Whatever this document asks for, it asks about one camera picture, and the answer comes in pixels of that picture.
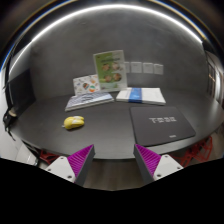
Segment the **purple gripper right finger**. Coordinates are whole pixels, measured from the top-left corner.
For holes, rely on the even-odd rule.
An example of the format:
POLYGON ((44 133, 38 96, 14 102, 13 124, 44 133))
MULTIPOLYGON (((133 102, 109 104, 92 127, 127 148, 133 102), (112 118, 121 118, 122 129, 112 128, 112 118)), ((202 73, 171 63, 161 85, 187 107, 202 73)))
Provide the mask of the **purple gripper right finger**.
POLYGON ((134 156, 145 185, 182 169, 168 154, 159 155, 141 145, 134 145, 134 156))

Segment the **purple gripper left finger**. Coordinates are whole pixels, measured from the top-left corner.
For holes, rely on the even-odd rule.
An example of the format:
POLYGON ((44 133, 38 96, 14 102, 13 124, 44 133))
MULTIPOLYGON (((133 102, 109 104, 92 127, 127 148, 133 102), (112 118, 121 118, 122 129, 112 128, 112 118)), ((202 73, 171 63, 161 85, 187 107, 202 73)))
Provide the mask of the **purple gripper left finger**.
POLYGON ((46 171, 82 186, 94 156, 94 145, 89 145, 68 157, 58 157, 46 168, 46 171))

